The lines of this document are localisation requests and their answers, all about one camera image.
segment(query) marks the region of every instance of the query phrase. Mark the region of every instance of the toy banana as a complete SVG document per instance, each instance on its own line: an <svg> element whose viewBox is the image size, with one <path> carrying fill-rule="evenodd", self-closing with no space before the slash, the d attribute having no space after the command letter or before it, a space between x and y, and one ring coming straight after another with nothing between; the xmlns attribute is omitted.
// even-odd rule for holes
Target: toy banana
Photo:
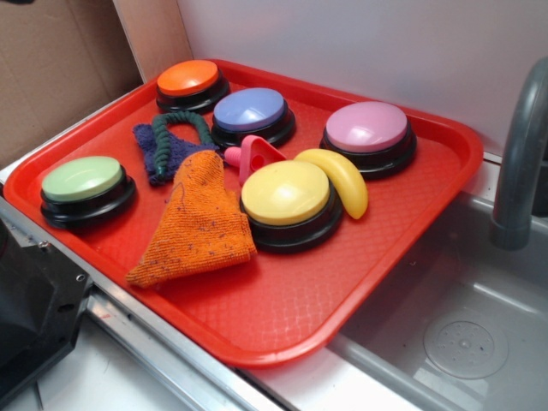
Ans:
<svg viewBox="0 0 548 411"><path fill-rule="evenodd" d="M295 160L317 165L329 177L350 217L358 219L367 210L367 186L358 169L342 154L311 148L299 153Z"/></svg>

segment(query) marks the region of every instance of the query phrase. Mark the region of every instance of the sink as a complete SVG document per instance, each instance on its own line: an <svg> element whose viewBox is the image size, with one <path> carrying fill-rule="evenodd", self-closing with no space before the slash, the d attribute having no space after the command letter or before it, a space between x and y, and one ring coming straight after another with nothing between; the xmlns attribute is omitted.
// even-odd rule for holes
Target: sink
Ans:
<svg viewBox="0 0 548 411"><path fill-rule="evenodd" d="M548 409L548 223L507 252L461 193L330 349L422 409Z"/></svg>

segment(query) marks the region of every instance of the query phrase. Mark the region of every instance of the button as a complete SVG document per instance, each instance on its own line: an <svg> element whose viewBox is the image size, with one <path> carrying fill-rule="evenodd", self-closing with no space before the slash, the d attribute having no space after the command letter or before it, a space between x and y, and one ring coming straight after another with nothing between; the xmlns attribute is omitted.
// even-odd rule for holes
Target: button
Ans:
<svg viewBox="0 0 548 411"><path fill-rule="evenodd" d="M51 201L85 200L115 186L122 175L120 163L114 158L79 158L48 174L42 181L42 190Z"/></svg>
<svg viewBox="0 0 548 411"><path fill-rule="evenodd" d="M347 105L333 113L325 129L330 142L348 152L378 152L406 134L408 119L392 104L369 101Z"/></svg>
<svg viewBox="0 0 548 411"><path fill-rule="evenodd" d="M213 115L220 128L246 132L273 124L282 116L284 107L285 101L279 92L269 88L248 88L219 101Z"/></svg>
<svg viewBox="0 0 548 411"><path fill-rule="evenodd" d="M182 97L212 86L219 76L217 65L206 60L189 60L165 70L158 77L160 92Z"/></svg>
<svg viewBox="0 0 548 411"><path fill-rule="evenodd" d="M246 180L241 201L246 213L269 225L301 223L318 214L330 196L327 175L301 161L268 164Z"/></svg>

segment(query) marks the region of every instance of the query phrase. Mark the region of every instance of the orange towel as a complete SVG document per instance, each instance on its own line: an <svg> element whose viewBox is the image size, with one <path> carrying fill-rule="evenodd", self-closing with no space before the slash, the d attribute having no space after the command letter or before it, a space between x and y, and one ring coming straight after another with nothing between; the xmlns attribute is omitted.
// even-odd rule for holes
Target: orange towel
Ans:
<svg viewBox="0 0 548 411"><path fill-rule="evenodd" d="M160 224L126 279L145 288L243 263L256 253L237 195L224 188L223 160L213 151L196 152L177 171Z"/></svg>

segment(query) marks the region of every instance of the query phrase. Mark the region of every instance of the faucet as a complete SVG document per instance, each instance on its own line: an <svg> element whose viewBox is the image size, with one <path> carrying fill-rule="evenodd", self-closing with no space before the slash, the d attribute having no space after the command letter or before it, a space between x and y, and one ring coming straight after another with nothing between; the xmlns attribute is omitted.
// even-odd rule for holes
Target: faucet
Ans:
<svg viewBox="0 0 548 411"><path fill-rule="evenodd" d="M491 243L519 250L532 215L548 215L548 57L527 76L515 107L491 215Z"/></svg>

